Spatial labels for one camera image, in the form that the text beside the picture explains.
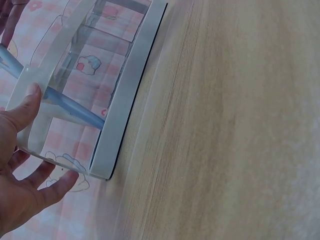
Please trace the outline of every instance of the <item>wooden surface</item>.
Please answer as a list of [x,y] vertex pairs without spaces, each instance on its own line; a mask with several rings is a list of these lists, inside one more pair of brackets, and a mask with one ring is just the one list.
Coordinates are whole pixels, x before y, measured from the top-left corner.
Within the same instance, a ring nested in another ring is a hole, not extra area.
[[320,239],[319,122],[319,1],[171,1],[92,236]]

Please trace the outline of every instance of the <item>pink gingham pattern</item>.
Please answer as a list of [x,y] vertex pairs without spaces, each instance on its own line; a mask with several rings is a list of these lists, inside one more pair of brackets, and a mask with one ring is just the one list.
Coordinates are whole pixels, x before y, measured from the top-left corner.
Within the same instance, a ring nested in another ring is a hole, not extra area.
[[107,2],[95,28],[132,42],[144,15]]
[[[37,66],[40,63],[65,17],[68,17],[79,1],[30,1],[13,36],[18,51],[17,59],[23,65],[31,63]],[[111,16],[111,19],[102,19],[98,22],[97,28],[105,33],[97,32],[89,37],[87,45],[84,46],[76,64],[72,67],[73,70],[63,90],[64,94],[102,118],[105,118],[108,113],[111,95],[130,48],[129,42],[134,38],[143,19],[140,13],[118,5],[115,8],[117,9],[116,19],[112,19]],[[110,9],[106,10],[108,14],[112,14]],[[86,64],[90,63],[94,66],[93,58],[86,58],[88,56],[94,56],[100,61],[100,66],[93,76],[88,75],[88,71],[92,69]],[[2,69],[0,72],[0,108],[3,108],[15,86],[15,79]],[[73,167],[87,168],[98,135],[99,131],[93,127],[53,119],[42,155],[52,152],[57,161],[71,160],[74,163]],[[41,160],[31,158],[17,169],[16,177],[18,179],[27,177],[40,163]],[[63,169],[56,166],[55,175],[59,175],[59,171]],[[115,213],[112,209],[108,209],[108,206],[99,204],[97,201],[104,183],[85,175],[81,175],[80,178],[82,182],[77,182],[76,186],[84,186],[83,190],[78,191],[79,188],[76,188],[75,191],[68,192],[61,202],[45,209],[25,225],[5,235],[3,239],[88,239],[89,233],[96,227],[96,219],[101,217],[97,216],[98,214]],[[54,180],[55,176],[51,175],[40,188],[50,185]]]

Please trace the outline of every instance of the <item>hand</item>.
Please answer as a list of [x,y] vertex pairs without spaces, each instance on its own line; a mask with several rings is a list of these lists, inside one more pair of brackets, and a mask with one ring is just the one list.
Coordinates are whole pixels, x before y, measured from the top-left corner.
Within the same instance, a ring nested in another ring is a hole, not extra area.
[[8,47],[16,25],[29,0],[0,0],[0,35],[1,44]]
[[31,217],[59,202],[74,186],[79,174],[68,171],[50,187],[37,190],[55,165],[43,161],[27,178],[17,180],[13,172],[29,155],[16,148],[17,133],[36,117],[41,90],[32,84],[22,104],[11,111],[0,111],[0,238],[23,225]]

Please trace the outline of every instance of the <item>transparent plastic container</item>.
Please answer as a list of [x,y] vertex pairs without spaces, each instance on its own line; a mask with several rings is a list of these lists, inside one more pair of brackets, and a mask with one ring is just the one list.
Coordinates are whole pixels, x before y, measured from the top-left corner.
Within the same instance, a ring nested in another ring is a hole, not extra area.
[[[19,105],[32,82],[40,85],[40,111],[18,134],[21,149],[63,168],[110,179],[166,7],[155,1],[69,1],[22,70],[6,107]],[[81,167],[53,159],[52,152],[71,153]]]

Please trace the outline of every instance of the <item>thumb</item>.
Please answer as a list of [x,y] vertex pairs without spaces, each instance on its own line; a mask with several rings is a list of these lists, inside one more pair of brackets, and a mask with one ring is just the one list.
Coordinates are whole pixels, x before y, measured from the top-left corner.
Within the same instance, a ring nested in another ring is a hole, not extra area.
[[31,84],[26,90],[26,97],[16,108],[6,111],[3,114],[15,127],[16,132],[20,132],[30,125],[36,118],[41,102],[41,89],[38,84]]

